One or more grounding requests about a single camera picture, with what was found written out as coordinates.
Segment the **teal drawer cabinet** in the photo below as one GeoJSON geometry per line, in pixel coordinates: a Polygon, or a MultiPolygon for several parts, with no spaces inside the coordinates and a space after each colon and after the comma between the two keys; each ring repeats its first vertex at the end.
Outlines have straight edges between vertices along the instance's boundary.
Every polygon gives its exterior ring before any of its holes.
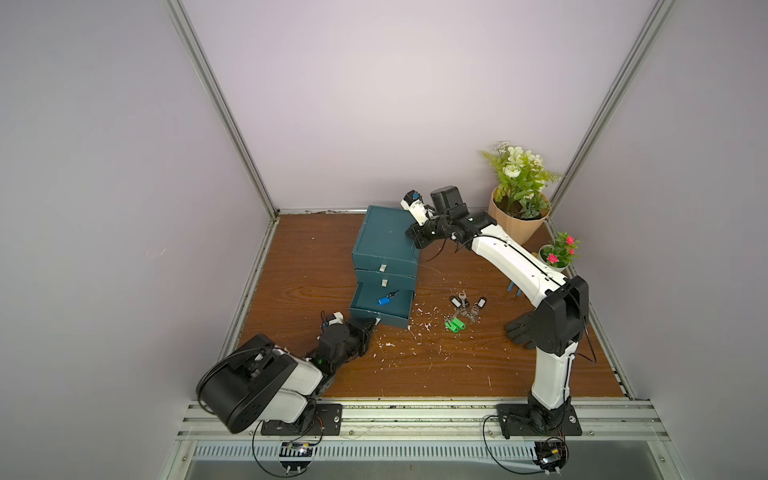
{"type": "Polygon", "coordinates": [[[371,205],[352,250],[356,269],[381,271],[418,278],[420,250],[406,236],[414,223],[405,210],[371,205]]]}

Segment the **keys with blue tag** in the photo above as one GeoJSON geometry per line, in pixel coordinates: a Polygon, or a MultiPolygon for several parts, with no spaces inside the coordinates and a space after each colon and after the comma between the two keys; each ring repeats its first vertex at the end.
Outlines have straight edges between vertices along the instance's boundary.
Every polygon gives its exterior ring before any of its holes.
{"type": "Polygon", "coordinates": [[[382,297],[382,298],[379,298],[379,299],[377,300],[377,305],[378,305],[378,306],[383,306],[383,305],[387,305],[387,304],[389,304],[389,303],[392,301],[392,299],[393,299],[393,298],[394,298],[394,297],[397,295],[397,293],[398,293],[398,290],[395,290],[395,291],[389,292],[389,293],[388,293],[388,294],[386,294],[384,297],[382,297]]]}

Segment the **teal bottom drawer tray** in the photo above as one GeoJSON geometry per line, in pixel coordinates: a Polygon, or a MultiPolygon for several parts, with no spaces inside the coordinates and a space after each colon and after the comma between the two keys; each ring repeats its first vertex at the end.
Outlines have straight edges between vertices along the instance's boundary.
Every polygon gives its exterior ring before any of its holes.
{"type": "Polygon", "coordinates": [[[357,284],[355,295],[350,304],[353,318],[375,318],[379,324],[389,325],[400,329],[408,329],[414,291],[398,290],[392,301],[383,306],[377,305],[377,300],[392,291],[381,288],[367,287],[357,284]]]}

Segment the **silver keys black tag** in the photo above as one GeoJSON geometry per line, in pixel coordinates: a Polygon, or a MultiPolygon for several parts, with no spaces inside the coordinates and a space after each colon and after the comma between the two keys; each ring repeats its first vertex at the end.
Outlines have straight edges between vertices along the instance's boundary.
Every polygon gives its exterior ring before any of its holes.
{"type": "Polygon", "coordinates": [[[469,309],[468,312],[468,318],[471,322],[475,322],[478,320],[480,312],[487,304],[487,299],[485,297],[480,297],[477,302],[475,302],[469,309]]]}
{"type": "Polygon", "coordinates": [[[450,297],[450,302],[457,310],[465,310],[470,306],[466,293],[463,291],[458,292],[455,295],[452,295],[450,297]]]}

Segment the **keys with green tag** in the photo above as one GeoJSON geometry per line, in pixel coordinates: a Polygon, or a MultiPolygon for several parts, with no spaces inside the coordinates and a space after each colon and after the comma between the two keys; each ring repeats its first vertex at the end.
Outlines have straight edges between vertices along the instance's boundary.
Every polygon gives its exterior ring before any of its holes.
{"type": "Polygon", "coordinates": [[[466,329],[466,324],[457,317],[446,320],[444,322],[444,326],[446,329],[453,333],[459,333],[466,329]]]}

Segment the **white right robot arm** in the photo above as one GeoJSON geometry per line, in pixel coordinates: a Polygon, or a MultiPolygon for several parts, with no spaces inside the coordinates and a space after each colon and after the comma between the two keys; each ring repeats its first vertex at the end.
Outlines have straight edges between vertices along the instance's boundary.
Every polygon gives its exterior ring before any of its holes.
{"type": "Polygon", "coordinates": [[[587,329],[587,282],[578,276],[568,278],[534,257],[488,213],[469,211],[457,187],[435,190],[431,198],[429,206],[411,190],[401,200],[401,207],[414,219],[407,236],[419,249],[436,240],[450,240],[472,251],[530,301],[533,310],[505,326],[509,340],[533,349],[536,355],[523,420],[541,431],[557,427],[567,416],[572,364],[587,329]]]}

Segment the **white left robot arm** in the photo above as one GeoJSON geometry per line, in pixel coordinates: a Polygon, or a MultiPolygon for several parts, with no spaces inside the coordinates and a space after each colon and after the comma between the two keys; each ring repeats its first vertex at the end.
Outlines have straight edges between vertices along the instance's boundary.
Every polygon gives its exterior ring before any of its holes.
{"type": "Polygon", "coordinates": [[[197,400],[233,434],[259,423],[266,436],[336,435],[342,407],[320,397],[344,365],[368,352],[376,325],[327,318],[303,357],[258,334],[203,375],[197,400]]]}

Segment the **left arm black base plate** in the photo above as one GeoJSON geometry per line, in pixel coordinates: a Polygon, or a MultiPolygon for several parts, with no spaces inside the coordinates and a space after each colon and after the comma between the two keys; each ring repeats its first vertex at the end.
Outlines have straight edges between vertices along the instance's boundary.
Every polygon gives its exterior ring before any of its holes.
{"type": "Polygon", "coordinates": [[[302,437],[338,436],[341,431],[343,405],[319,403],[309,405],[292,423],[270,420],[260,427],[262,436],[302,437]]]}

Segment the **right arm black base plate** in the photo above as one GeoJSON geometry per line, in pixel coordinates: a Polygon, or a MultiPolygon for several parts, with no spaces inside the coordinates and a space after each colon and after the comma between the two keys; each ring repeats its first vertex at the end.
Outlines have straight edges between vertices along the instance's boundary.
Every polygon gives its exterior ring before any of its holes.
{"type": "Polygon", "coordinates": [[[569,402],[554,410],[540,405],[501,403],[496,405],[496,413],[505,439],[583,434],[577,413],[569,402]]]}

